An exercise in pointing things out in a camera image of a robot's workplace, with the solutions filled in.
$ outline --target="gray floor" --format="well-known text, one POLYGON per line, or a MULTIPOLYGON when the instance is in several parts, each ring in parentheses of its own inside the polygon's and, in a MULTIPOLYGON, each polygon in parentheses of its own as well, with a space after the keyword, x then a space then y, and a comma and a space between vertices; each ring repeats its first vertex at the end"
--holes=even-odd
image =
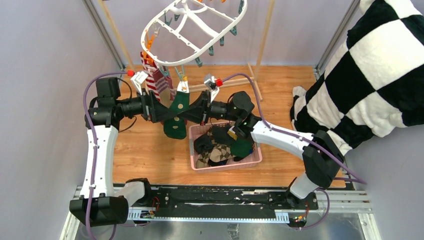
MULTIPOLYGON (((309 224, 321 218, 310 213, 309 224)), ((94 227, 98 240, 108 240, 112 227, 94 227)), ((85 227, 80 227, 75 240, 87 240, 85 227)), ((115 240, 364 240, 357 214, 330 213, 313 229, 300 232, 286 224, 220 223, 220 222, 152 222, 142 227, 118 226, 115 240)))

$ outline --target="black and white checkered blanket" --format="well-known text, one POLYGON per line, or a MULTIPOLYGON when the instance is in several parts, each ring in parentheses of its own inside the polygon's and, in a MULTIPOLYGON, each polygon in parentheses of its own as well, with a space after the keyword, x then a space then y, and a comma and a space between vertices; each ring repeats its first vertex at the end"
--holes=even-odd
POLYGON ((308 90, 293 89, 300 132, 328 132, 342 154, 395 127, 424 124, 424 16, 409 0, 362 0, 362 18, 308 90))

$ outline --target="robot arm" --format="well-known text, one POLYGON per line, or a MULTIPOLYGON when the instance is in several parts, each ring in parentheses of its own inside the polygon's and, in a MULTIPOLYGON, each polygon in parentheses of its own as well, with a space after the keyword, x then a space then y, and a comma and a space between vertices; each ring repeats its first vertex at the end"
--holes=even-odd
MULTIPOLYGON (((316 134, 292 131, 271 124, 271 128, 258 116, 252 114, 254 104, 249 95, 236 92, 229 103, 213 101, 210 91, 203 91, 198 99, 183 112, 176 113, 162 105, 151 92, 147 94, 144 88, 137 97, 117 100, 121 96, 118 80, 115 77, 102 78, 96 82, 97 105, 88 110, 93 121, 98 138, 97 163, 95 166, 95 186, 90 214, 92 226, 122 224, 127 220, 128 209, 136 201, 149 198, 149 182, 144 179, 133 179, 127 182, 119 192, 114 192, 112 167, 116 139, 120 120, 141 115, 152 123, 164 122, 174 117, 205 124, 209 118, 233 121, 230 133, 237 138, 243 138, 260 144, 272 145, 292 153, 303 160, 305 172, 295 178, 282 201, 296 208, 308 194, 315 189, 328 188, 340 167, 327 155, 322 154, 305 139, 318 143, 341 162, 345 159, 334 142, 324 131, 316 134)), ((88 129, 89 151, 84 184, 80 199, 72 200, 69 205, 73 213, 82 223, 85 223, 87 198, 90 192, 90 177, 94 154, 92 130, 88 129)))

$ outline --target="pile of socks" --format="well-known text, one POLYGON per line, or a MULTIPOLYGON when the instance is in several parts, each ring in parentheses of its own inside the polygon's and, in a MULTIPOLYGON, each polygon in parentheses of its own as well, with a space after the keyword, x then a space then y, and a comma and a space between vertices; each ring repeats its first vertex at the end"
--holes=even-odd
POLYGON ((228 134, 230 128, 230 124, 213 125, 194 140, 194 150, 199 154, 197 169, 234 164, 253 152, 253 143, 240 137, 234 140, 228 134))

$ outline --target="wooden table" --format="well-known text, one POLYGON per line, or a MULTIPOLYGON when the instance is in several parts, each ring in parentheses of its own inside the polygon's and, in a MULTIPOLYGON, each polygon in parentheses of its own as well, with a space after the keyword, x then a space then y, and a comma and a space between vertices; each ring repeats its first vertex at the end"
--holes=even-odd
MULTIPOLYGON (((247 66, 205 65, 186 66, 185 73, 190 85, 201 84, 206 74, 225 78, 234 73, 246 73, 247 66)), ((178 78, 171 71, 175 87, 178 78)), ((315 82, 309 66, 262 66, 261 80, 258 82, 264 101, 261 108, 267 121, 292 129, 289 111, 293 103, 292 89, 302 86, 308 89, 315 82)), ((215 100, 226 102, 238 91, 246 91, 256 104, 250 85, 221 88, 215 100)), ((125 84, 121 87, 122 97, 129 96, 125 84)), ((190 94, 190 101, 199 96, 190 94)), ((259 116, 258 108, 253 113, 259 116)), ((132 123, 124 118, 120 129, 132 123)), ((171 139, 165 136, 160 123, 151 123, 138 117, 135 125, 119 134, 114 152, 113 182, 123 183, 134 178, 148 178, 152 184, 173 185, 231 185, 231 186, 288 186, 292 180, 305 171, 303 162, 294 155, 273 146, 261 144, 263 161, 256 167, 228 170, 213 173, 196 173, 190 165, 189 140, 171 139)), ((344 187, 343 181, 334 181, 333 187, 344 187)))

